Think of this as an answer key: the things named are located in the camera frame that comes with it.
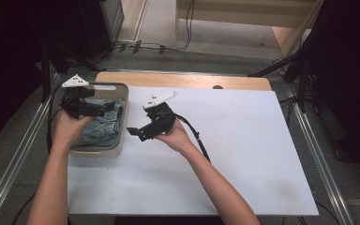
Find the light blue jeans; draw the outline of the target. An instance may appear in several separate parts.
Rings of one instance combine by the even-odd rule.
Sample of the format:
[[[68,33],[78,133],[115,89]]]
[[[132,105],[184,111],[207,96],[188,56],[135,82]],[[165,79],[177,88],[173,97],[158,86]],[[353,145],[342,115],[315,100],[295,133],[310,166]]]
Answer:
[[[118,139],[123,117],[122,101],[119,99],[95,100],[87,99],[89,103],[105,106],[106,103],[115,103],[112,112],[106,111],[103,116],[98,116],[84,127],[75,146],[80,147],[109,147]]]

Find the black tripod stand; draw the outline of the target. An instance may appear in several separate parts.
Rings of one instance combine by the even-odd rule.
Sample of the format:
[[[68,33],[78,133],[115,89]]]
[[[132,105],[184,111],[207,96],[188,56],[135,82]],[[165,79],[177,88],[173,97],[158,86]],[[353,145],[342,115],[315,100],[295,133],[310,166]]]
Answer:
[[[98,68],[63,44],[46,40],[40,46],[40,63],[43,90],[41,102],[45,102],[51,93],[50,64],[53,65],[57,72],[67,73],[69,70],[69,64],[66,60],[67,56],[92,71],[105,71],[105,68]]]
[[[271,66],[264,68],[261,71],[249,74],[249,77],[261,78],[279,68],[285,67],[287,67],[283,75],[283,81],[285,83],[293,83],[296,78],[299,78],[296,102],[301,111],[304,113],[306,111],[305,96],[307,89],[309,61],[307,51],[303,48],[299,49],[291,56],[283,58],[276,63],[273,63]]]

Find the metal floor rail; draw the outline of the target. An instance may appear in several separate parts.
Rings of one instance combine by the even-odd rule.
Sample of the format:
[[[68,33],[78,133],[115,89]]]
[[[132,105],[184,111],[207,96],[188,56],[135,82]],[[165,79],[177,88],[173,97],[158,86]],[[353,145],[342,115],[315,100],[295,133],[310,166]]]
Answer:
[[[353,219],[338,188],[337,182],[327,164],[323,151],[308,121],[308,115],[299,106],[294,108],[298,124],[303,131],[308,148],[320,174],[328,199],[332,204],[339,225],[354,225]]]
[[[51,100],[52,95],[49,94],[48,98],[44,103],[40,103],[37,107],[37,110],[32,117],[30,125],[28,126],[25,134],[22,137],[21,142],[16,148],[14,155],[7,165],[5,172],[0,178],[0,209],[28,155],[28,152],[36,138],[38,131],[48,113],[49,110],[49,101]]]

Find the black cabinet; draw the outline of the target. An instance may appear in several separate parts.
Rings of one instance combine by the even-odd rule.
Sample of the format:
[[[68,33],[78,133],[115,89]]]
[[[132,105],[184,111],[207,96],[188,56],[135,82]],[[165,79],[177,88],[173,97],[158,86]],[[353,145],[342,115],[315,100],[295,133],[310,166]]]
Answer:
[[[85,57],[111,53],[125,19],[122,0],[78,0],[85,31]]]

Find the light wooden furniture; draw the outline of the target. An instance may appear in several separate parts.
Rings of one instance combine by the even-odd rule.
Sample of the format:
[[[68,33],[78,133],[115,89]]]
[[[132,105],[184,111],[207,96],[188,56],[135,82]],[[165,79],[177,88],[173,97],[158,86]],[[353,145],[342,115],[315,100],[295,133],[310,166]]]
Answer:
[[[312,28],[325,0],[195,0],[198,21],[271,26],[283,56]]]

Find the person's right hand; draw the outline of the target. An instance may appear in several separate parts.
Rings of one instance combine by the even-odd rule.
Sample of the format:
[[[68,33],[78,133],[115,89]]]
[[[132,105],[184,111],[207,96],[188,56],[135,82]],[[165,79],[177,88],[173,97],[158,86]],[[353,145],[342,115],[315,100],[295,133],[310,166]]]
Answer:
[[[156,139],[166,143],[172,150],[177,151],[184,157],[198,152],[178,119],[175,120],[172,129],[168,133],[157,135]]]

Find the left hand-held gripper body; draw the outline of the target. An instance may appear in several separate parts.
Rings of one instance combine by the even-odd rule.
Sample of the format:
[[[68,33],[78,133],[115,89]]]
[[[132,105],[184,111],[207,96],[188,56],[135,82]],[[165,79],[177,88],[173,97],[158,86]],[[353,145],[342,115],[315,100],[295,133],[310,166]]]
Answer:
[[[75,119],[80,119],[83,116],[103,116],[107,111],[106,106],[86,101],[87,98],[95,95],[95,90],[89,89],[88,85],[89,82],[81,78],[78,74],[61,84],[64,88],[61,108]]]

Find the person's left hand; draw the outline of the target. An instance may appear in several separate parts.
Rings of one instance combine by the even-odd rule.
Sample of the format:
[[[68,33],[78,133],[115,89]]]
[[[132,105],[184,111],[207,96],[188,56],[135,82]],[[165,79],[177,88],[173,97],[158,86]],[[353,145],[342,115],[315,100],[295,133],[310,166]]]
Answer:
[[[84,127],[93,120],[86,116],[82,119],[74,119],[66,111],[58,113],[52,143],[52,152],[68,152],[71,145],[78,139]]]

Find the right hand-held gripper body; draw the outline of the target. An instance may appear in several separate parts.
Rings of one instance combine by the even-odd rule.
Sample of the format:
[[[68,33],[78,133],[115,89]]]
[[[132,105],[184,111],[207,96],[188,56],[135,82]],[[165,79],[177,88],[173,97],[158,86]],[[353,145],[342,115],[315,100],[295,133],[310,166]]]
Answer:
[[[139,130],[139,138],[142,142],[153,139],[161,133],[167,133],[171,130],[175,121],[175,115],[167,100],[177,95],[175,91],[166,94],[152,95],[142,106],[146,116],[150,118],[151,123]]]

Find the white board table cover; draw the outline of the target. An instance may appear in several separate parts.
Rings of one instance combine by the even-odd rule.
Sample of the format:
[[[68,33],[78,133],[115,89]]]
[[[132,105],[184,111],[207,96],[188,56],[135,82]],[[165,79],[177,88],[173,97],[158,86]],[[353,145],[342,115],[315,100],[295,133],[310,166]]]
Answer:
[[[179,88],[170,107],[200,133],[212,164],[257,215],[315,216],[308,181],[272,91]],[[125,134],[118,157],[68,163],[68,210],[115,216],[212,216],[187,161],[160,141]]]

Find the beige plastic basket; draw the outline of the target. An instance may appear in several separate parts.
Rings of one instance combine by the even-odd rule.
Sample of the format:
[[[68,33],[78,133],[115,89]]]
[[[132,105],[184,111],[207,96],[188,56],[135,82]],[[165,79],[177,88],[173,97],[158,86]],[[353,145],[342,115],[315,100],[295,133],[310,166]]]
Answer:
[[[104,100],[119,99],[122,101],[123,117],[117,141],[109,147],[80,147],[72,144],[70,153],[82,157],[117,157],[122,152],[123,133],[125,130],[127,107],[128,107],[128,87],[120,82],[90,82],[89,89],[95,90],[93,97],[87,99]]]

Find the dark curtain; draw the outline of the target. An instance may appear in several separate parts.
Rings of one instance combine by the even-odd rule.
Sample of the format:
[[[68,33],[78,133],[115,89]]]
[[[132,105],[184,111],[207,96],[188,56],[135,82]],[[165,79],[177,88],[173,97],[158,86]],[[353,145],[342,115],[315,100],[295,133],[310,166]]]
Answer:
[[[324,123],[344,157],[360,163],[360,0],[323,0],[303,49]]]
[[[40,46],[58,42],[69,0],[0,0],[0,131],[24,101],[42,87]]]

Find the person's dark clothing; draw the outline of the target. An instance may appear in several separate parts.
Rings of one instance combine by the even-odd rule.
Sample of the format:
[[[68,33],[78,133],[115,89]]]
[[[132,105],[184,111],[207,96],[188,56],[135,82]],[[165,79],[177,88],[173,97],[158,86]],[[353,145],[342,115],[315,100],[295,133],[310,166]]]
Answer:
[[[117,217],[113,225],[225,225],[220,217]]]

